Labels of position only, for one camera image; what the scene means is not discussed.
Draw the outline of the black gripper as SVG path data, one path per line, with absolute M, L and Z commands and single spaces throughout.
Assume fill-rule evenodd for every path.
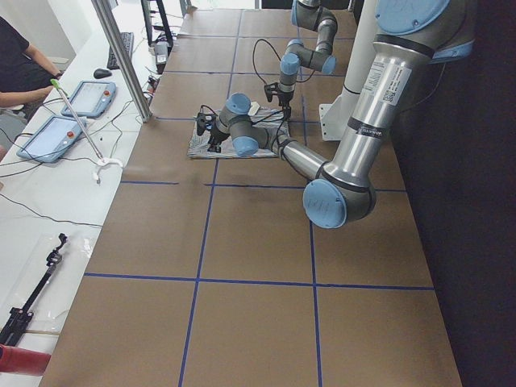
M 283 91 L 279 89 L 277 91 L 277 97 L 279 106 L 281 107 L 281 112 L 283 114 L 282 121 L 286 123 L 291 117 L 292 110 L 290 107 L 290 102 L 293 99 L 293 91 Z
M 210 139 L 209 139 L 209 152 L 221 152 L 222 143 L 228 138 L 228 134 L 220 131 L 215 121 L 212 122 L 209 128 Z

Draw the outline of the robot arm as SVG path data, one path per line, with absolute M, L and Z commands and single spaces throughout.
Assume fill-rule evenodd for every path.
M 474 42 L 474 1 L 366 1 L 342 93 L 321 105 L 322 130 L 336 136 L 331 160 L 291 138 L 282 123 L 253 121 L 250 99 L 233 94 L 220 111 L 199 112 L 198 134 L 217 152 L 230 140 L 237 156 L 276 153 L 308 183 L 302 202 L 315 225 L 333 229 L 366 217 L 376 194 L 368 174 L 400 101 L 421 66 L 459 60 Z
M 335 71 L 333 45 L 338 31 L 336 17 L 320 1 L 293 1 L 291 22 L 295 27 L 316 32 L 318 36 L 313 48 L 307 47 L 301 40 L 290 40 L 281 58 L 277 96 L 287 119 L 291 115 L 290 101 L 299 69 L 304 67 L 325 75 Z

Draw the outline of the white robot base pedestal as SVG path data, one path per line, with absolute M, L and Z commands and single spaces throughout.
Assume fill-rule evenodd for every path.
M 377 33 L 376 6 L 376 0 L 364 1 L 341 94 L 332 104 L 319 106 L 323 141 L 342 139 L 347 122 L 358 102 L 376 55 L 372 44 Z

